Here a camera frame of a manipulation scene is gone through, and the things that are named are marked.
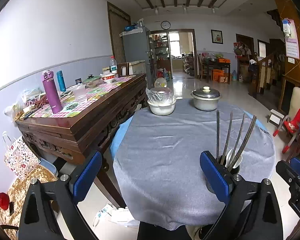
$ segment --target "chopsticks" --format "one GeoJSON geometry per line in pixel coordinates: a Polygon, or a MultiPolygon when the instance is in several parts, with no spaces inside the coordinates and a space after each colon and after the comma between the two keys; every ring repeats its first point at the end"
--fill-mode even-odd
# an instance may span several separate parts
{"type": "Polygon", "coordinates": [[[233,116],[233,111],[230,112],[230,121],[229,121],[228,134],[227,134],[227,139],[226,139],[226,143],[225,143],[225,148],[223,149],[223,154],[222,154],[222,157],[221,157],[221,162],[220,162],[221,165],[223,165],[223,163],[225,161],[225,158],[226,158],[226,152],[227,152],[230,133],[231,133],[232,116],[233,116]]]}
{"type": "Polygon", "coordinates": [[[219,158],[219,143],[220,143],[220,112],[217,110],[217,159],[219,158]]]}
{"type": "MultiPolygon", "coordinates": [[[[225,161],[225,158],[226,158],[226,151],[227,151],[227,148],[228,148],[229,138],[230,138],[230,133],[231,133],[232,117],[233,117],[233,111],[230,112],[230,121],[229,121],[229,128],[228,128],[228,134],[227,134],[227,138],[226,138],[225,148],[223,149],[222,157],[221,157],[221,160],[219,162],[221,165],[223,165],[223,163],[225,161]]],[[[228,171],[232,170],[232,168],[234,167],[234,165],[236,164],[236,162],[240,158],[244,148],[246,147],[246,145],[248,143],[248,140],[251,136],[252,130],[253,130],[253,128],[256,124],[256,121],[257,121],[257,117],[254,115],[251,122],[250,122],[250,126],[247,130],[246,136],[244,137],[238,152],[235,153],[235,151],[237,149],[237,146],[238,146],[238,143],[239,143],[239,140],[240,140],[241,133],[242,133],[244,118],[245,118],[245,114],[243,114],[242,122],[241,122],[239,133],[238,133],[238,137],[237,137],[237,140],[235,142],[234,149],[232,150],[232,153],[230,153],[231,156],[230,156],[229,162],[224,164],[225,167],[228,169],[228,171]]],[[[217,161],[218,161],[218,158],[219,158],[219,143],[220,143],[219,141],[220,141],[220,112],[217,111],[217,161]]]]}
{"type": "Polygon", "coordinates": [[[238,143],[239,143],[239,139],[240,139],[240,135],[241,135],[241,132],[242,132],[243,123],[244,123],[244,113],[243,113],[243,117],[242,117],[241,126],[240,126],[240,129],[239,129],[237,141],[235,142],[233,151],[232,151],[232,153],[231,153],[231,157],[230,157],[230,159],[229,159],[229,163],[226,164],[226,168],[229,167],[231,161],[233,160],[233,158],[234,158],[234,156],[235,156],[235,150],[237,149],[237,146],[238,146],[238,143]]]}
{"type": "Polygon", "coordinates": [[[242,152],[243,152],[243,149],[245,148],[245,146],[247,145],[247,142],[250,138],[250,135],[252,133],[252,130],[254,128],[254,125],[256,123],[256,120],[257,120],[257,117],[254,115],[252,120],[251,120],[251,123],[250,123],[250,126],[248,128],[248,131],[247,131],[247,134],[246,136],[244,137],[243,141],[242,141],[242,144],[238,150],[238,153],[236,154],[236,156],[234,157],[234,159],[232,160],[232,162],[230,163],[229,167],[228,167],[228,171],[231,171],[233,166],[235,165],[235,163],[238,161],[239,157],[241,156],[242,152]]]}

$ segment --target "carved wooden cabinet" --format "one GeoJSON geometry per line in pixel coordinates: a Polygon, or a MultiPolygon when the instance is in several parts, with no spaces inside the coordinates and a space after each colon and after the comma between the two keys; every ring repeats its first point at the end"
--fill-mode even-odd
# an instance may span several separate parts
{"type": "MultiPolygon", "coordinates": [[[[102,154],[110,145],[119,125],[130,118],[137,105],[147,106],[146,75],[136,75],[111,90],[75,117],[28,118],[18,120],[25,142],[40,156],[38,148],[73,164],[82,164],[95,151],[102,154]]],[[[103,168],[95,184],[116,206],[125,207],[108,178],[109,165],[103,168]]]]}

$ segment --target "gray tablecloth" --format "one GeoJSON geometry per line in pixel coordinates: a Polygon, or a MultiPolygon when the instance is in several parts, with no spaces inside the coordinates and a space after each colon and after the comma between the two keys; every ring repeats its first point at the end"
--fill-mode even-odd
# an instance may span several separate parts
{"type": "MultiPolygon", "coordinates": [[[[221,155],[230,111],[233,121],[227,152],[235,144],[243,111],[226,102],[219,102],[218,110],[221,155]]],[[[239,146],[250,121],[246,117],[239,146]]],[[[154,115],[149,108],[137,111],[113,164],[133,217],[169,230],[183,224],[214,223],[224,204],[207,190],[199,157],[204,150],[215,156],[216,141],[216,110],[200,111],[191,99],[177,100],[168,116],[154,115]]],[[[255,126],[245,151],[239,173],[250,181],[268,178],[275,159],[272,136],[255,126]]]]}

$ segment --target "red ball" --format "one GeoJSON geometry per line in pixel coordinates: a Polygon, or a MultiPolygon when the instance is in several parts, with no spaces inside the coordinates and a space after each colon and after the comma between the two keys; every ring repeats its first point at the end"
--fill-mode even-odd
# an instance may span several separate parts
{"type": "Polygon", "coordinates": [[[3,192],[0,193],[0,207],[3,210],[7,210],[9,208],[10,199],[9,196],[3,192]]]}

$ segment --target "hanging bag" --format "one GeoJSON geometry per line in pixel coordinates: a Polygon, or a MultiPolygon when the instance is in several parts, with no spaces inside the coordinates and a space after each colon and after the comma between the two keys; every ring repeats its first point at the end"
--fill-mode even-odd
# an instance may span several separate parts
{"type": "Polygon", "coordinates": [[[2,138],[6,149],[4,162],[22,181],[39,165],[40,160],[29,149],[23,141],[22,136],[18,139],[14,138],[14,142],[12,142],[10,137],[7,135],[7,132],[4,131],[2,133],[2,138]]]}

